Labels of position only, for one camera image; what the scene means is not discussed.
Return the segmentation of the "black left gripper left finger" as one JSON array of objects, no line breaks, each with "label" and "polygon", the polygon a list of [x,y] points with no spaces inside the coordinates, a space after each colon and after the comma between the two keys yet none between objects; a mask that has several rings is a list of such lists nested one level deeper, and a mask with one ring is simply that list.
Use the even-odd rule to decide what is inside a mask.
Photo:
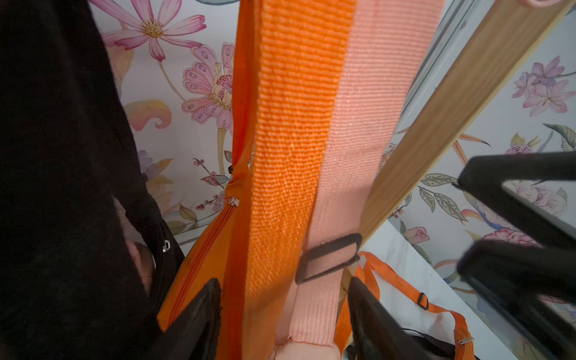
[{"label": "black left gripper left finger", "polygon": [[213,278],[145,351],[143,358],[215,359],[220,327],[221,285]]}]

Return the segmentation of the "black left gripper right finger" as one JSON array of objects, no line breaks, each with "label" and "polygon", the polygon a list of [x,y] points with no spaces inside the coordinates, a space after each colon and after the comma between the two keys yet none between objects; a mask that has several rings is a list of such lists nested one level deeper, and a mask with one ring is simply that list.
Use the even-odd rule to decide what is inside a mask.
[{"label": "black left gripper right finger", "polygon": [[398,325],[357,277],[347,299],[357,358],[366,360],[428,359],[428,354]]}]

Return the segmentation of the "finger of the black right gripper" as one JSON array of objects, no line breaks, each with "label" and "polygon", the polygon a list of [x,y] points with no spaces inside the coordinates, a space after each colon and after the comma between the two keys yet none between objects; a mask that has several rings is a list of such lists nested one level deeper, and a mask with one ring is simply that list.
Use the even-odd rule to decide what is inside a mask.
[{"label": "finger of the black right gripper", "polygon": [[574,250],[575,227],[560,219],[569,209],[568,194],[545,184],[574,181],[572,151],[474,157],[453,185],[511,230],[543,247]]},{"label": "finger of the black right gripper", "polygon": [[548,359],[575,358],[575,327],[543,296],[575,303],[575,251],[478,241],[457,272]]}]

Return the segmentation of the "black waist bag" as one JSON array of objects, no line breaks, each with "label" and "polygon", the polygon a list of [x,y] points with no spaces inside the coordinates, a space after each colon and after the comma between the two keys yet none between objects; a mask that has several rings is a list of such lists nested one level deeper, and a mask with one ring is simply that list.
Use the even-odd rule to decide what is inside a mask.
[{"label": "black waist bag", "polygon": [[364,334],[343,352],[343,359],[456,359],[455,345],[410,329],[397,334]]},{"label": "black waist bag", "polygon": [[174,359],[115,203],[145,185],[86,1],[1,3],[1,346]]}]

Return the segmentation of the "pink waist bag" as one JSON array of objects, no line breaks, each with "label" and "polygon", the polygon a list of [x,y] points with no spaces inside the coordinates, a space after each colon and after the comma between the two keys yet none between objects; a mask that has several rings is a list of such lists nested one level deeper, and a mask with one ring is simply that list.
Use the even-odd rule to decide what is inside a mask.
[{"label": "pink waist bag", "polygon": [[334,102],[313,214],[271,359],[339,359],[341,279],[381,157],[425,58],[443,1],[358,1]]}]

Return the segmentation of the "orange waist bag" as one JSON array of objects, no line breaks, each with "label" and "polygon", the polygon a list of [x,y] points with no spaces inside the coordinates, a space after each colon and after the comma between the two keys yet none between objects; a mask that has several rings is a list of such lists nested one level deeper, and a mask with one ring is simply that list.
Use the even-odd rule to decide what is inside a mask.
[{"label": "orange waist bag", "polygon": [[344,276],[342,306],[334,341],[343,358],[353,342],[349,301],[350,282],[359,278],[406,332],[410,329],[455,345],[456,359],[478,359],[476,325],[470,310],[438,276],[418,268],[415,274],[392,266],[374,253],[360,253],[361,262]]},{"label": "orange waist bag", "polygon": [[158,321],[165,332],[220,283],[214,359],[266,359],[320,179],[354,1],[242,1],[232,87],[232,177],[223,210],[187,254]]}]

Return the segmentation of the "wooden hanging rack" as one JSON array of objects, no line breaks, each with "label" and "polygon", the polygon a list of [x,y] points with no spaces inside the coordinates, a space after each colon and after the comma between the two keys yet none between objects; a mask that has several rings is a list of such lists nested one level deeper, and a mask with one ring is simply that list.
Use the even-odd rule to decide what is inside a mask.
[{"label": "wooden hanging rack", "polygon": [[361,232],[387,218],[424,238],[465,300],[455,264],[477,239],[527,237],[450,179],[480,156],[575,150],[575,3],[497,1],[376,177]]}]

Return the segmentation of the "aluminium corner post right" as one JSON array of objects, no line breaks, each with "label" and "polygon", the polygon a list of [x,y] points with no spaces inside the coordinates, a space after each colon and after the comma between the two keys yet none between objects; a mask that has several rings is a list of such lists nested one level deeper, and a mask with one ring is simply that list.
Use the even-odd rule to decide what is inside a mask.
[{"label": "aluminium corner post right", "polygon": [[416,119],[461,51],[458,38],[478,1],[447,1],[433,41],[406,96],[397,132]]}]

